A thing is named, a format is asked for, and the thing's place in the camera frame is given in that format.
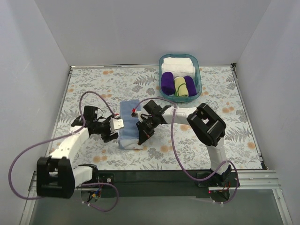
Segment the green patterned towel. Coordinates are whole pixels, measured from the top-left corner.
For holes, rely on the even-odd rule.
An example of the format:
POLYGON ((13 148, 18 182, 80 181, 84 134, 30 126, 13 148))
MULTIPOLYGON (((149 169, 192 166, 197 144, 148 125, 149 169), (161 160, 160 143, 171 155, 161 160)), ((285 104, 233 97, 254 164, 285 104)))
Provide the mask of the green patterned towel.
POLYGON ((186 82, 183 77, 176 77, 174 79, 174 86, 176 97, 188 97, 188 90, 186 88, 186 82))

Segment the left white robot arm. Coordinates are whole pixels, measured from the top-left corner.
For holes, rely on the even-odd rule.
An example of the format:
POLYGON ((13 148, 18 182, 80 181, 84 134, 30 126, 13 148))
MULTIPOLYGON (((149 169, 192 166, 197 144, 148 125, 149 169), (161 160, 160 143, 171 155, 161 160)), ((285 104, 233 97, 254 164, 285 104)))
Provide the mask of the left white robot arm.
POLYGON ((119 137, 117 131, 124 127, 124 123, 118 114, 112 114, 102 121, 97 115, 95 106, 85 106, 83 115, 71 124, 70 136, 48 157, 39 158, 36 171, 38 196, 69 199, 76 187, 87 184, 93 188, 99 184, 96 165, 83 164, 74 168, 72 162, 91 135, 99 135, 103 142, 110 142, 119 137))

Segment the blue towel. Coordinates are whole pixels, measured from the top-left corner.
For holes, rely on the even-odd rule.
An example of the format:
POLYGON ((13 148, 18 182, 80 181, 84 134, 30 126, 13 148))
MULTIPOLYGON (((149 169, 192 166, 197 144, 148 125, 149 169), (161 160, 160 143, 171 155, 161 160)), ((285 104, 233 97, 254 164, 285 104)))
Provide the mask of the blue towel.
POLYGON ((119 130, 118 144, 122 150, 143 149, 143 145, 138 145, 139 131, 136 123, 139 119, 131 116, 132 110, 139 102, 138 99, 120 102, 120 116, 123 119, 124 128, 119 130))

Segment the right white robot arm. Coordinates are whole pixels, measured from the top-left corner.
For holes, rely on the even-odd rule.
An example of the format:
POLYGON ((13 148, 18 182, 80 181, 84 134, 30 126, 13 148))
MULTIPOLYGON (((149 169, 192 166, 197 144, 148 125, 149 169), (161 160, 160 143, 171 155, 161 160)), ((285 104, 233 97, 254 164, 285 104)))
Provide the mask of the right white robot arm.
POLYGON ((182 171, 197 182, 206 181, 217 186, 228 183, 233 165, 228 161, 224 148, 226 124, 208 104, 180 108, 175 103, 171 103, 161 107, 153 97, 147 99, 147 104, 143 108, 146 114, 138 111, 136 107, 131 113, 132 117, 138 119, 136 126, 139 145, 150 139, 159 125, 169 124, 171 128, 174 128, 175 124, 189 125, 199 141, 207 148, 210 157, 210 174, 204 178, 193 177, 182 163, 179 163, 182 171))

